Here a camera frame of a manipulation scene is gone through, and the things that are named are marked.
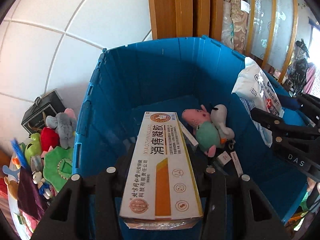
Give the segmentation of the person's right hand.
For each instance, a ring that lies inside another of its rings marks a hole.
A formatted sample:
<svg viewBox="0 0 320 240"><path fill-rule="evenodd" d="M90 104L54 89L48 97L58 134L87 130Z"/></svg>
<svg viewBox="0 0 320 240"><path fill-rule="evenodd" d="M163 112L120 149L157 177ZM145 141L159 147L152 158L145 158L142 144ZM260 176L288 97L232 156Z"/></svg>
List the person's right hand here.
<svg viewBox="0 0 320 240"><path fill-rule="evenodd" d="M310 208L319 197L319 183L311 178L307 178L308 188L308 198L306 200L306 205Z"/></svg>

